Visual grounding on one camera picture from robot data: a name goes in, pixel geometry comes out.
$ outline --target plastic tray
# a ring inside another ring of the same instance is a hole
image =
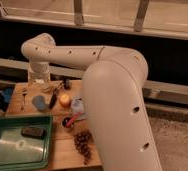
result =
[[[44,139],[21,135],[24,126],[44,128]],[[0,171],[33,170],[48,164],[52,116],[0,118]]]

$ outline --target glass panel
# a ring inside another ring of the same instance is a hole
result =
[[[1,0],[9,15],[73,20],[73,0]]]
[[[144,28],[188,33],[188,0],[152,0]]]
[[[138,0],[83,0],[85,22],[133,26]]]

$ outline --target black wall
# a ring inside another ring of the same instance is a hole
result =
[[[188,85],[188,41],[82,29],[0,21],[0,57],[24,61],[21,44],[40,33],[57,45],[113,45],[140,51],[149,65],[149,80]]]

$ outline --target grape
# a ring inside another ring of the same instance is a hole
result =
[[[91,159],[91,149],[88,143],[92,139],[90,131],[82,131],[74,135],[76,150],[84,156],[84,164],[87,165]]]

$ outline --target wooden tabletop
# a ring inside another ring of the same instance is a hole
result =
[[[53,87],[59,85],[59,81],[52,81]],[[72,87],[70,90],[63,90],[71,98],[80,93],[81,80],[71,81]],[[27,95],[25,96],[25,109],[21,111],[22,89],[27,89]],[[50,113],[53,115],[53,130],[51,137],[51,151],[49,157],[48,167],[44,170],[59,170],[69,168],[82,168],[100,166],[101,162],[98,156],[97,149],[93,142],[90,143],[92,159],[88,165],[84,165],[84,158],[76,151],[74,145],[74,135],[80,131],[87,130],[86,120],[77,121],[74,129],[71,132],[67,132],[61,125],[61,121],[64,117],[71,114],[71,109],[63,108],[57,101],[55,106],[51,110],[39,112],[32,104],[32,99],[37,95],[43,95],[47,104],[50,102],[52,92],[44,93],[36,86],[28,86],[27,83],[17,83],[11,98],[11,102],[6,112],[6,116],[13,115],[44,115]]]

